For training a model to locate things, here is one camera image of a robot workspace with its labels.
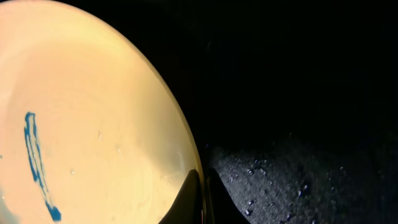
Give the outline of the yellow plate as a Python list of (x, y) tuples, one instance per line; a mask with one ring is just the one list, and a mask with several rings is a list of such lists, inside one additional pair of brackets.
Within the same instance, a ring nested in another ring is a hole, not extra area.
[(116, 29), (1, 3), (1, 222), (159, 223), (201, 171), (168, 86)]

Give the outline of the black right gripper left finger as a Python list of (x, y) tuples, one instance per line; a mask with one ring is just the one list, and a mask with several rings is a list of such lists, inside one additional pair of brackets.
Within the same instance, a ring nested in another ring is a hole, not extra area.
[(192, 169), (159, 224), (202, 224), (202, 209), (200, 178), (198, 172)]

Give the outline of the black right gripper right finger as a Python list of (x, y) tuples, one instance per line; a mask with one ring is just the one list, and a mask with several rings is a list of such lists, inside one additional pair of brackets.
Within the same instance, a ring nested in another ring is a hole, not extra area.
[(249, 224), (235, 206), (217, 171), (210, 168), (205, 180), (206, 222), (211, 224)]

